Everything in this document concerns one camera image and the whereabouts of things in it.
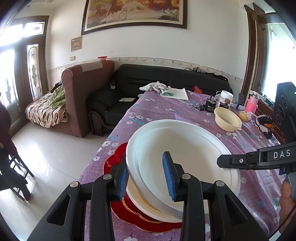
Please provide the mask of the person right hand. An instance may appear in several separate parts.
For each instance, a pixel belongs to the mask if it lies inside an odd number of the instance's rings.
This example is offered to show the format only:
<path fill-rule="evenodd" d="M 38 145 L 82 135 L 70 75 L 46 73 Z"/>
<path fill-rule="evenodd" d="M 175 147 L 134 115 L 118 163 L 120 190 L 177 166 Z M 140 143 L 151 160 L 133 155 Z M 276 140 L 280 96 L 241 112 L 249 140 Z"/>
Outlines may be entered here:
<path fill-rule="evenodd" d="M 280 197 L 280 225 L 285 221 L 290 212 L 295 206 L 295 201 L 292 199 L 292 189 L 287 180 L 284 180 L 281 185 L 281 197 Z"/>

